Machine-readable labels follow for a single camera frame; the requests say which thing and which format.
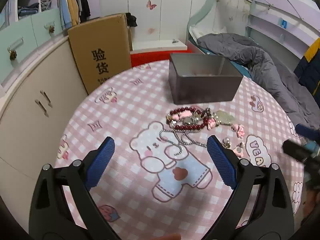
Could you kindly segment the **person's right hand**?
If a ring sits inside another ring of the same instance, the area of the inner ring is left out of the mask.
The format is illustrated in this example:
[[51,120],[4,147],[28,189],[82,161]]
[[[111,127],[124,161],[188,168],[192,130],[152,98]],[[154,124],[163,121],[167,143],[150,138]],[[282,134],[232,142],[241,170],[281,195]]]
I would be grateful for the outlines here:
[[308,190],[306,192],[306,200],[303,203],[303,220],[301,221],[301,225],[305,223],[307,218],[312,213],[313,209],[316,205],[319,204],[319,191],[317,190]]

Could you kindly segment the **person's left thumb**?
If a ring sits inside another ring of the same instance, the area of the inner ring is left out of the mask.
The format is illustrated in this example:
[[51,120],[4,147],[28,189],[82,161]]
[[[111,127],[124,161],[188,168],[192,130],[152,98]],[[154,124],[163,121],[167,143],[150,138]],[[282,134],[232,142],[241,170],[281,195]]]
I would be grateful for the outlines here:
[[174,233],[166,236],[161,236],[157,238],[153,238],[152,240],[181,240],[181,235],[179,233]]

